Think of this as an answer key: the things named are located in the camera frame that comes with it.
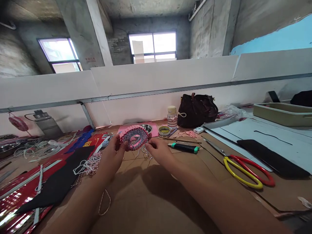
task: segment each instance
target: glass pane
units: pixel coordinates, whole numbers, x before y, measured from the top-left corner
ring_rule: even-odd
[[[149,63],[149,62],[155,62],[154,55],[144,56],[144,63]],[[136,58],[135,57],[133,57],[133,63],[136,64]]]
[[[82,66],[81,66],[81,63],[80,63],[80,62],[78,62],[78,66],[80,67],[80,70],[81,70],[81,71],[83,71],[83,69],[82,69]]]
[[[67,38],[40,40],[49,61],[74,60],[75,57]]]
[[[134,54],[132,41],[143,41],[143,52],[153,53],[153,35],[152,34],[133,34],[129,35],[131,53]]]
[[[176,51],[175,32],[154,33],[155,53]]]
[[[167,55],[156,55],[156,62],[163,62],[163,61],[173,61],[176,60],[176,54],[167,54]]]
[[[77,72],[79,71],[78,65],[76,62],[73,63],[58,63],[52,64],[55,73],[65,73],[65,72]]]
[[[76,53],[76,50],[75,50],[75,47],[74,47],[74,44],[73,44],[72,40],[69,39],[69,41],[70,41],[70,43],[71,43],[72,50],[74,51],[75,57],[76,57],[76,59],[78,59],[78,55],[77,55],[77,53]]]

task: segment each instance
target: hand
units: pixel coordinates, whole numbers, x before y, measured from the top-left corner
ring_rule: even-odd
[[[103,150],[101,161],[95,174],[100,181],[107,182],[105,179],[109,181],[116,174],[123,161],[124,152],[128,151],[127,146],[127,141],[120,143],[119,134],[113,136],[108,146]]]
[[[145,144],[145,147],[155,158],[156,162],[166,169],[176,162],[168,144],[164,140],[152,138]]]

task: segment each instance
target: white bottle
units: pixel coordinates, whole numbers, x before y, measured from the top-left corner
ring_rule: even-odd
[[[170,129],[177,128],[178,114],[186,117],[186,113],[178,113],[175,106],[168,106],[167,125]]]

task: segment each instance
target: blue fabric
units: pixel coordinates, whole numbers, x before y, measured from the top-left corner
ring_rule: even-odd
[[[78,138],[76,143],[66,152],[71,153],[74,152],[75,149],[81,148],[85,145],[85,143],[88,141],[88,139],[91,137],[91,133],[94,132],[94,129],[91,129],[89,132],[83,133],[81,137]]]

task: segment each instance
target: window frame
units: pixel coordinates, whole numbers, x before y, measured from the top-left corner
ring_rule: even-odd
[[[54,39],[54,40],[55,40],[55,39],[67,39],[67,41],[68,41],[68,43],[69,43],[69,46],[71,47],[72,54],[74,55],[74,58],[75,58],[75,59],[71,59],[71,60],[59,60],[59,61],[49,61],[49,57],[47,56],[47,54],[46,54],[45,50],[43,49],[42,44],[41,44],[41,42],[40,42],[40,40],[49,40],[49,39]],[[79,68],[79,71],[81,71],[80,66],[79,66],[79,64],[78,64],[78,63],[80,63],[80,61],[79,61],[79,59],[78,59],[78,58],[76,57],[76,55],[75,55],[75,52],[74,52],[74,49],[72,48],[72,44],[71,44],[71,42],[70,42],[70,39],[71,39],[70,37],[37,38],[37,42],[38,42],[38,44],[39,44],[39,46],[40,46],[42,52],[44,53],[45,58],[46,58],[47,62],[48,62],[49,65],[50,65],[50,68],[52,69],[53,73],[55,73],[55,74],[56,74],[56,72],[55,72],[55,70],[54,70],[53,64],[61,64],[61,63],[74,63],[74,62],[75,62],[75,63],[77,64],[78,68]]]
[[[155,58],[155,55],[166,55],[166,54],[175,54],[175,58],[177,58],[177,42],[175,40],[175,51],[167,51],[167,52],[157,52],[155,53],[155,43],[154,43],[154,34],[159,34],[159,33],[175,33],[175,38],[176,38],[176,31],[166,31],[166,32],[146,32],[146,33],[128,33],[128,40],[129,40],[129,46],[130,46],[130,54],[131,54],[131,63],[134,64],[134,54],[132,54],[132,51],[131,51],[131,44],[130,44],[130,37],[131,35],[142,35],[142,34],[152,34],[152,37],[153,37],[153,47],[154,47],[154,52],[153,53],[144,53],[143,55],[144,56],[150,56],[150,55],[154,55],[154,59],[155,59],[155,62],[156,62],[156,58]]]

